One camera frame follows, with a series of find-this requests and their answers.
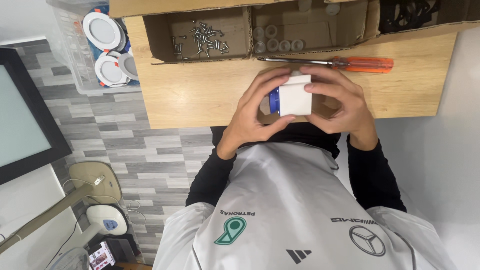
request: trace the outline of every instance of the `forearm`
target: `forearm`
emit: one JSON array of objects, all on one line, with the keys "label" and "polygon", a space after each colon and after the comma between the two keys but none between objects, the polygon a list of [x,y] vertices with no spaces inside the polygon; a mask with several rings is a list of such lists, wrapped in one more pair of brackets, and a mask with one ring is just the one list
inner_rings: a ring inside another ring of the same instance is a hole
[{"label": "forearm", "polygon": [[353,194],[358,203],[364,209],[384,206],[406,212],[395,176],[382,152],[380,141],[372,150],[363,151],[353,147],[350,140],[349,135],[348,172]]},{"label": "forearm", "polygon": [[222,195],[237,155],[234,154],[232,158],[223,160],[218,157],[216,150],[217,148],[212,150],[212,154],[195,176],[185,202],[186,206],[197,202],[216,206]]}]

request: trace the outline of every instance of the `white jersey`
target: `white jersey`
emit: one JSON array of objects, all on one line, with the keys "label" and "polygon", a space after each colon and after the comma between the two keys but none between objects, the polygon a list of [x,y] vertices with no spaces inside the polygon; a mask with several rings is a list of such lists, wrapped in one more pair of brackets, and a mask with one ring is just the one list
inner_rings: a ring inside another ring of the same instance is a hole
[{"label": "white jersey", "polygon": [[237,154],[216,207],[195,203],[167,219],[153,269],[456,269],[427,221],[365,211],[329,152],[266,143]]}]

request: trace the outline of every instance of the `petronas logo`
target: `petronas logo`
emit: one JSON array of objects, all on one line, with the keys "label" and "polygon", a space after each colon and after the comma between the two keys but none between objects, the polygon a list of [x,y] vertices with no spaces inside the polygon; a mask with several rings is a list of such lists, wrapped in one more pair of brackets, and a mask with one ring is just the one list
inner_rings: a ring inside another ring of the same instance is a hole
[{"label": "petronas logo", "polygon": [[237,239],[238,236],[247,227],[247,222],[242,217],[233,217],[227,219],[223,224],[223,230],[225,231],[222,236],[215,240],[217,245],[229,245]]}]

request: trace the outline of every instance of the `clear plastic container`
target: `clear plastic container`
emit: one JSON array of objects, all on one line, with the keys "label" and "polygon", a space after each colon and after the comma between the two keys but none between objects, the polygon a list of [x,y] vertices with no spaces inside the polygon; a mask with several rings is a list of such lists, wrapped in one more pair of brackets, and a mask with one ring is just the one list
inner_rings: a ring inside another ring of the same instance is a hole
[{"label": "clear plastic container", "polygon": [[108,1],[94,0],[47,0],[52,6],[61,33],[63,47],[70,70],[80,94],[102,94],[141,91],[139,85],[102,87],[95,74],[95,58],[83,32],[82,20],[94,7],[106,6]]}]

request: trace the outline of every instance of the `finger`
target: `finger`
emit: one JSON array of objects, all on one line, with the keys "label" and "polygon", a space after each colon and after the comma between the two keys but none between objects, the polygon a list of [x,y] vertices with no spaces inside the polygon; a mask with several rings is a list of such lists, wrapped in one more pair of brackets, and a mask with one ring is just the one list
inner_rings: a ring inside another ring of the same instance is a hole
[{"label": "finger", "polygon": [[245,91],[243,95],[246,97],[247,100],[249,100],[260,84],[269,81],[272,78],[287,74],[290,74],[289,68],[275,68],[263,74],[257,75],[253,80],[252,84],[250,84],[250,87],[248,87],[247,91]]},{"label": "finger", "polygon": [[260,130],[262,132],[262,139],[265,139],[264,141],[268,140],[273,134],[279,132],[280,130],[284,130],[288,124],[293,122],[295,120],[296,116],[293,114],[285,115],[277,119],[275,122],[272,124],[262,127]]},{"label": "finger", "polygon": [[273,78],[267,82],[264,82],[260,86],[258,86],[256,91],[253,92],[252,96],[250,97],[250,100],[247,101],[247,106],[249,106],[250,109],[257,110],[258,106],[260,106],[260,103],[262,102],[262,99],[264,99],[264,97],[268,93],[270,93],[270,91],[286,83],[288,81],[288,78],[289,78],[289,75],[283,75],[280,77]]},{"label": "finger", "polygon": [[302,66],[300,67],[300,71],[303,74],[311,74],[321,77],[332,83],[341,85],[345,88],[355,87],[355,84],[350,81],[350,79],[348,79],[345,75],[343,75],[340,71],[337,70],[322,66]]},{"label": "finger", "polygon": [[339,132],[338,127],[334,121],[325,119],[320,115],[316,114],[315,112],[312,112],[311,115],[305,115],[305,119],[307,119],[307,121],[309,121],[310,123],[316,125],[325,133],[332,134]]},{"label": "finger", "polygon": [[305,92],[313,94],[322,94],[329,97],[336,98],[338,101],[348,102],[354,95],[345,87],[339,85],[331,85],[324,83],[311,83],[304,86]]}]

